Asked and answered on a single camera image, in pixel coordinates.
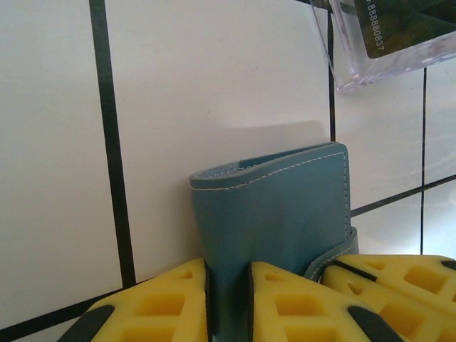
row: teal leather wallet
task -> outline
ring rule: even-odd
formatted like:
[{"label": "teal leather wallet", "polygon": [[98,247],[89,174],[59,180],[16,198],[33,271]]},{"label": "teal leather wallet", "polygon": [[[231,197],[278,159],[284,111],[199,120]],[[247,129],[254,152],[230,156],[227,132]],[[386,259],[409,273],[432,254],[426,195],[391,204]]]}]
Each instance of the teal leather wallet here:
[{"label": "teal leather wallet", "polygon": [[358,253],[342,144],[214,167],[191,176],[190,185],[210,272],[216,341],[248,341],[249,262],[265,261],[318,281],[338,255]]}]

